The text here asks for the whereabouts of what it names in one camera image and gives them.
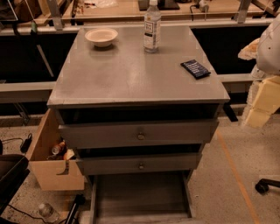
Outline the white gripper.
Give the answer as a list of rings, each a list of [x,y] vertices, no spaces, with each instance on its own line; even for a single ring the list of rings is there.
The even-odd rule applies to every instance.
[[[246,45],[238,53],[242,60],[256,58],[259,38]],[[280,77],[272,76],[262,81],[254,81],[248,92],[244,109],[244,124],[251,128],[261,128],[280,108]]]

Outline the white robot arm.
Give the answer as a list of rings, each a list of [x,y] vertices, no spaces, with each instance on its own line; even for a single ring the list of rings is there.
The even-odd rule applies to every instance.
[[[265,79],[251,85],[241,119],[242,126],[261,128],[280,109],[280,15],[260,38],[241,49],[238,57],[256,59],[252,76],[267,74]]]

